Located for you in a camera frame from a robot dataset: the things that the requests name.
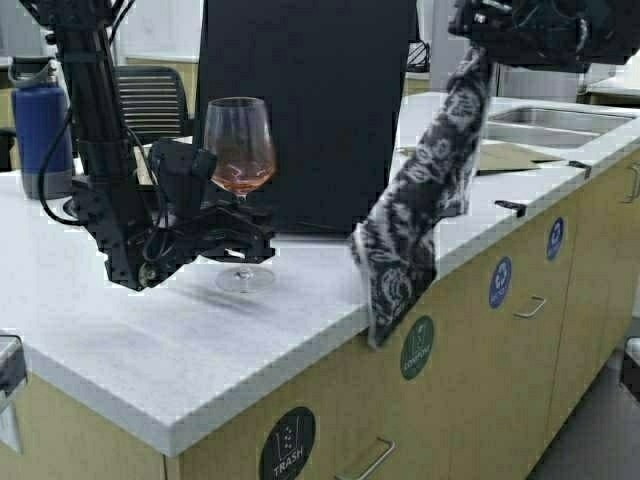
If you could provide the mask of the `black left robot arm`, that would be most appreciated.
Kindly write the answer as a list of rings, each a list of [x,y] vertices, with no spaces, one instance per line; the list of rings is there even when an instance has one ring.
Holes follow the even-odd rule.
[[[153,143],[147,168],[154,184],[139,183],[107,30],[121,2],[25,1],[58,49],[70,89],[74,138],[84,172],[73,177],[76,219],[104,254],[108,279],[134,291],[154,288],[203,256],[260,264],[274,256],[266,213],[218,200],[206,189],[220,156],[172,139]]]

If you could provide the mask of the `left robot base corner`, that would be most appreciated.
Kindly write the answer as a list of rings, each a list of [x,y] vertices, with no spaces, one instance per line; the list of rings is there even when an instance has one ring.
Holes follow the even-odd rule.
[[[15,402],[28,383],[26,356],[18,335],[1,335],[1,444],[22,454]]]

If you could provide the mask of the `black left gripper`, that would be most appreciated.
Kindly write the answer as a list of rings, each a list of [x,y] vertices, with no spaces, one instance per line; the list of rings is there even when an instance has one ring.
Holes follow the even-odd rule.
[[[72,180],[75,220],[105,255],[111,282],[141,291],[199,256],[260,264],[275,255],[271,210],[205,202],[213,154],[166,138],[147,147],[128,140],[79,147],[86,171]]]

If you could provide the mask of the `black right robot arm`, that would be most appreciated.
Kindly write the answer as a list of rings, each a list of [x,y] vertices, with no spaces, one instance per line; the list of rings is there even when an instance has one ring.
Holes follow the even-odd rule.
[[[457,1],[448,32],[493,62],[584,74],[622,66],[639,51],[637,1]]]

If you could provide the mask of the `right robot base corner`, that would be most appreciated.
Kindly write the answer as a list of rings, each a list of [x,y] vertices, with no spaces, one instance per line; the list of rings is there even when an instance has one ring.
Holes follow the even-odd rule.
[[[640,400],[639,337],[629,337],[623,350],[620,384],[636,400]]]

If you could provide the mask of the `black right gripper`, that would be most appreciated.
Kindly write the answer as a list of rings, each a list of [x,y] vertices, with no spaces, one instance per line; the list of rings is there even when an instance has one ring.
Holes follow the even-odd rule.
[[[514,68],[585,73],[618,63],[606,1],[456,1],[448,32]]]

